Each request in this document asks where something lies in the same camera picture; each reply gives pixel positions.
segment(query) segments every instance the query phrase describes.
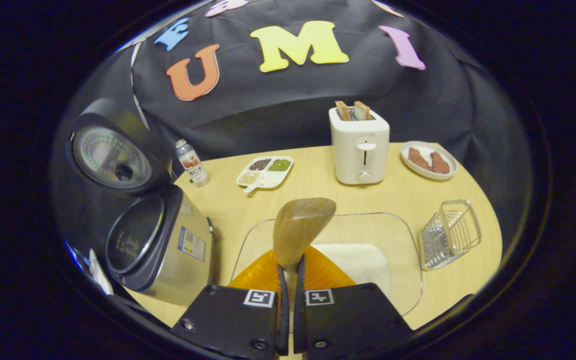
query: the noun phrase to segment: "small bottle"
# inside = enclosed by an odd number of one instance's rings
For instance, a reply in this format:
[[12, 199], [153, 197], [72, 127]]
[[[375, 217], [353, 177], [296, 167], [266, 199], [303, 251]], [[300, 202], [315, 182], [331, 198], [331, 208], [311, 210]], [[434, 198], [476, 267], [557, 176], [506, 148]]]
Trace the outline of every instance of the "small bottle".
[[195, 152], [194, 148], [185, 141], [185, 139], [179, 139], [174, 144], [176, 148], [176, 157], [181, 162], [181, 165], [188, 172], [192, 182], [197, 184], [197, 187], [203, 187], [210, 182], [210, 176], [206, 172], [199, 156]]

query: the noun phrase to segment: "toaster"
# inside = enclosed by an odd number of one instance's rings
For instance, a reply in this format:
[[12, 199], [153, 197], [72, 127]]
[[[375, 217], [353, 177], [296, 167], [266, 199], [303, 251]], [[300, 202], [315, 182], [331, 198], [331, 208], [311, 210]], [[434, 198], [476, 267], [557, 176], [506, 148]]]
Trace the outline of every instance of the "toaster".
[[344, 184], [373, 184], [386, 174], [391, 127], [372, 109], [370, 120], [357, 120], [349, 106], [351, 121], [343, 121], [336, 107], [329, 110], [334, 175]]

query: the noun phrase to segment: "wire basket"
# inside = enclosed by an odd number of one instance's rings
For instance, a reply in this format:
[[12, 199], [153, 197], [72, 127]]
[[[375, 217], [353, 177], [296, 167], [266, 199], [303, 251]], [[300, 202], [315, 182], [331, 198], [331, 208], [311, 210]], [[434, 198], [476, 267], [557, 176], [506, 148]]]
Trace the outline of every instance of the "wire basket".
[[421, 266], [431, 271], [454, 262], [482, 242], [482, 231], [471, 203], [449, 200], [441, 203], [419, 232]]

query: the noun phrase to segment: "letter m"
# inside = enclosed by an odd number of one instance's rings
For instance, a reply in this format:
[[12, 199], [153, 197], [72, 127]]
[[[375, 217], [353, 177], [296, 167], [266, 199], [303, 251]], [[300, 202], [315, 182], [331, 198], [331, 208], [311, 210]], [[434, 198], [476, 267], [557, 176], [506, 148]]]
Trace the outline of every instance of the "letter m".
[[288, 68], [288, 60], [283, 59], [279, 50], [299, 65], [306, 62], [308, 52], [313, 48], [310, 60], [315, 64], [338, 64], [348, 62], [348, 55], [341, 52], [332, 30], [334, 23], [329, 21], [308, 21], [295, 36], [279, 26], [268, 26], [250, 33], [259, 39], [263, 53], [263, 64], [259, 70], [264, 73]]

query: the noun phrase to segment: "barcode label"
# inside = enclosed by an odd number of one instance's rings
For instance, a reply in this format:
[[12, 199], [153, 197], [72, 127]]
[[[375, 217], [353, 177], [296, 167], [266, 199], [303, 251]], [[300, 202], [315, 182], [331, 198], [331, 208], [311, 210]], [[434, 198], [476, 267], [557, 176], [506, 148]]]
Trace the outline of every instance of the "barcode label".
[[179, 241], [176, 248], [197, 260], [201, 260], [202, 262], [205, 260], [206, 242], [199, 239], [197, 235], [193, 234], [183, 226], [181, 227], [181, 233], [179, 234]]

